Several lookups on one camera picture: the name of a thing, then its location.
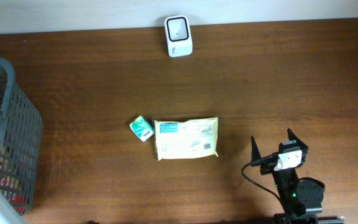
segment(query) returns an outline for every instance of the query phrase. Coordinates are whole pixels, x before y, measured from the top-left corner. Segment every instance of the wooden table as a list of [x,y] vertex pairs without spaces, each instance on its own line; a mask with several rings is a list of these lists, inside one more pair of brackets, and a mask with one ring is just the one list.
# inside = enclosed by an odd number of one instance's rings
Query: wooden table
[[[263,156],[309,145],[300,177],[326,184],[323,216],[358,223],[358,19],[191,28],[170,58],[163,28],[0,35],[0,56],[44,119],[29,223],[214,223],[281,213],[244,180]],[[157,162],[135,115],[219,117],[219,157]],[[271,175],[247,173],[274,189]]]

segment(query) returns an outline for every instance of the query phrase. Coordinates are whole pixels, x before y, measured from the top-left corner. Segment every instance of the gray plastic basket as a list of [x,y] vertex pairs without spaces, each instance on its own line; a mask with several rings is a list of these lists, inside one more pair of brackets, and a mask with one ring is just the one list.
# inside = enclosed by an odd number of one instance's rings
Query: gray plastic basket
[[43,126],[12,65],[0,58],[0,193],[19,214],[33,204]]

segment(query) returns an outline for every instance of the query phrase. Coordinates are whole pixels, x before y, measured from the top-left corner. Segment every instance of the white plastic bag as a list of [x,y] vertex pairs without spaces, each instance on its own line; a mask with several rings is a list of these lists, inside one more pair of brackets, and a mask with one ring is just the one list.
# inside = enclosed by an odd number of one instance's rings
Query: white plastic bag
[[192,119],[186,122],[154,120],[154,128],[158,160],[218,156],[218,118]]

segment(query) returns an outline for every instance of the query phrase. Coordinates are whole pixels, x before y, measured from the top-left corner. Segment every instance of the small teal packet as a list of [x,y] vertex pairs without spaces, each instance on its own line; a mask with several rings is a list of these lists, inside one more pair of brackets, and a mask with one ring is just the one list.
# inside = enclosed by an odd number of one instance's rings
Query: small teal packet
[[151,127],[142,116],[137,117],[131,124],[129,124],[129,127],[143,142],[148,140],[154,134],[153,127]]

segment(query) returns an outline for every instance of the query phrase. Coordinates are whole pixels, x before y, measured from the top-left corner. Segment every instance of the white backdrop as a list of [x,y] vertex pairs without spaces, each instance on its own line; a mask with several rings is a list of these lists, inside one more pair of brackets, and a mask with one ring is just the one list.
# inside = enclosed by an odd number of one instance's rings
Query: white backdrop
[[358,0],[0,0],[0,34],[358,17]]

